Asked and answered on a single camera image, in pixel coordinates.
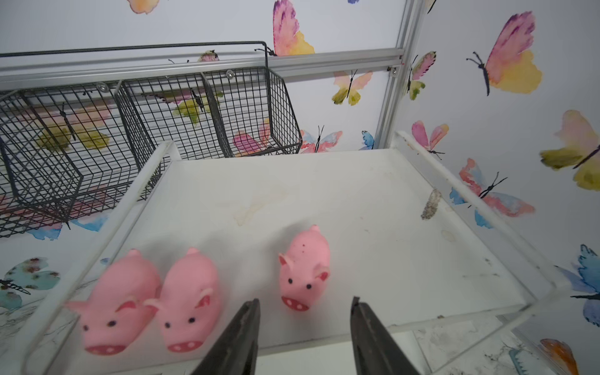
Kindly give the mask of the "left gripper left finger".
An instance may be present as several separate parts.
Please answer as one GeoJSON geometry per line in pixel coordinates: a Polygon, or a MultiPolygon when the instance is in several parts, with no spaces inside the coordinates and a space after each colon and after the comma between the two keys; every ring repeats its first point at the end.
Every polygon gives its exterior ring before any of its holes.
{"type": "Polygon", "coordinates": [[[260,301],[246,301],[192,375],[253,375],[259,351],[260,301]]]}

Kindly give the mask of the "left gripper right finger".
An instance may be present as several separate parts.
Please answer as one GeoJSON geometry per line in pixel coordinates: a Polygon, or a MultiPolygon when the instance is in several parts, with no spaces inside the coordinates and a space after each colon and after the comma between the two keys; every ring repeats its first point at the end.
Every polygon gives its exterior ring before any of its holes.
{"type": "Polygon", "coordinates": [[[358,375],[418,375],[371,307],[359,297],[350,312],[352,348],[358,375]]]}

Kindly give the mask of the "pink pig toy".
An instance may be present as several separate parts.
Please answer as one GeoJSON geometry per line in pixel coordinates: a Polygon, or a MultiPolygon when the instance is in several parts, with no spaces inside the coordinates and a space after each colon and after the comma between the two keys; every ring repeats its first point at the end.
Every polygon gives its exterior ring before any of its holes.
{"type": "Polygon", "coordinates": [[[297,234],[278,255],[281,300],[297,312],[307,312],[328,287],[331,250],[317,225],[297,234]]]}
{"type": "Polygon", "coordinates": [[[106,269],[87,300],[67,302],[79,316],[86,352],[114,356],[131,345],[156,313],[144,301],[156,298],[161,286],[154,264],[132,249],[106,269]]]}
{"type": "Polygon", "coordinates": [[[221,292],[217,267],[196,248],[170,268],[158,298],[143,302],[156,310],[156,320],[165,345],[172,353],[200,348],[215,328],[221,314],[221,292]]]}

